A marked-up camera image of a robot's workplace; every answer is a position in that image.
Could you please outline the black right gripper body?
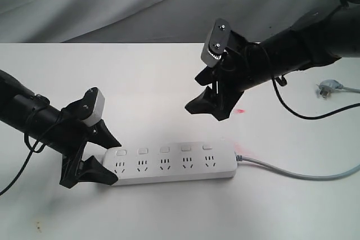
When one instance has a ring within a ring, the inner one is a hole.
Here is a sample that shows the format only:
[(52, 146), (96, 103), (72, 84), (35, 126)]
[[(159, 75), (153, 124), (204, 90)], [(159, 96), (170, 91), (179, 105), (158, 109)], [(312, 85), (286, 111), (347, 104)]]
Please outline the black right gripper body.
[(230, 32), (222, 59), (211, 73), (211, 98), (215, 103), (212, 115), (218, 121), (229, 118), (244, 91), (260, 84), (261, 77), (270, 74), (268, 60), (260, 44)]

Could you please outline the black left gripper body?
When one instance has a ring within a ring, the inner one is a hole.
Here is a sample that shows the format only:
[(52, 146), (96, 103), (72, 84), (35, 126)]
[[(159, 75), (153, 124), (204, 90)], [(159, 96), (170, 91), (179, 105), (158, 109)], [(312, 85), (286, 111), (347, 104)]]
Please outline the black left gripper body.
[(62, 154), (60, 185), (66, 188), (79, 183), (76, 173), (88, 142), (87, 126), (78, 118), (81, 100), (61, 109), (55, 123), (42, 136), (42, 143)]

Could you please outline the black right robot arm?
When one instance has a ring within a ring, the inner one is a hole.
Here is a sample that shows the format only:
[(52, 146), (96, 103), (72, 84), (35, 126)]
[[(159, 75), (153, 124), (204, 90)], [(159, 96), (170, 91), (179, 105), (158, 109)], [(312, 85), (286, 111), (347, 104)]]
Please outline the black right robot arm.
[(285, 75), (359, 57), (359, 0), (309, 11), (289, 28), (259, 42), (250, 42), (217, 19), (204, 43), (205, 64), (196, 81), (204, 91), (186, 104), (191, 114), (229, 118), (244, 92), (271, 81), (287, 84)]

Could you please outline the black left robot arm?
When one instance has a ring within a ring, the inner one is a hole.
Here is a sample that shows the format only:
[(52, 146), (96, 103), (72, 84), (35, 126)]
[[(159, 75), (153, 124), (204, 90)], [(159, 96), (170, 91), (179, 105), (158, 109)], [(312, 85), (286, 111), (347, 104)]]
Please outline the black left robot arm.
[(1, 121), (24, 134), (30, 153), (48, 146), (62, 155), (60, 185), (66, 188), (79, 182), (113, 185), (118, 181), (94, 156), (82, 159), (88, 142), (107, 150), (121, 145), (102, 119), (104, 106), (104, 95), (93, 87), (58, 110), (48, 98), (1, 71)]

